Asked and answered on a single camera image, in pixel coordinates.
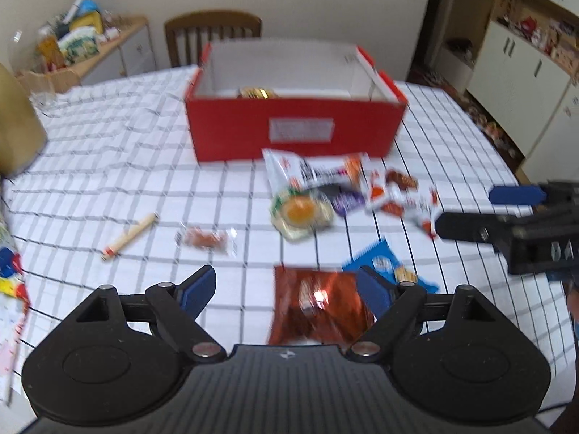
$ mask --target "label on box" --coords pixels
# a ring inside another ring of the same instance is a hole
[[[329,118],[270,118],[271,143],[330,143],[334,134],[334,119]]]

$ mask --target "table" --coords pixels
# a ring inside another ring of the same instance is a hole
[[[411,221],[358,211],[299,244],[281,239],[269,218],[270,192],[261,161],[199,165],[182,95],[195,68],[74,88],[43,116],[50,142],[28,172],[5,185],[10,225],[23,256],[32,310],[22,335],[22,362],[74,306],[100,284],[143,292],[215,267],[215,296],[199,323],[227,350],[262,344],[273,315],[274,264],[338,268],[379,237],[444,292],[478,287],[532,339],[553,376],[574,362],[574,340],[561,284],[544,275],[508,276],[491,246],[432,242]],[[493,207],[487,191],[515,178],[492,145],[445,92],[399,83],[409,109],[390,155],[373,165],[398,168],[435,184],[445,210],[529,213]],[[150,212],[157,227],[113,262],[101,250]],[[238,254],[179,247],[179,224],[235,228]],[[148,331],[144,324],[131,325]],[[425,330],[435,330],[429,324]]]

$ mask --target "robotic arm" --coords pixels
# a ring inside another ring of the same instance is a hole
[[[237,345],[228,356],[195,322],[215,283],[204,266],[144,294],[96,289],[25,361],[39,419],[24,432],[547,432],[533,417],[547,361],[472,286],[427,294],[363,267],[358,292],[377,321],[345,353]],[[444,327],[421,335],[433,320]]]

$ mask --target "wooden stick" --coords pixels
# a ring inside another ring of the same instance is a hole
[[[143,218],[139,223],[128,229],[124,235],[122,235],[117,241],[107,246],[102,252],[102,260],[108,261],[114,258],[119,251],[121,251],[127,244],[131,243],[137,235],[148,229],[153,223],[159,219],[159,216],[155,213],[150,213],[147,217]]]

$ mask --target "cabinet handle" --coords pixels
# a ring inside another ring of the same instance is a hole
[[[541,70],[542,67],[542,60],[539,60],[539,64],[537,65],[537,69],[535,70],[535,78],[537,78],[537,75],[539,74],[539,70]]]

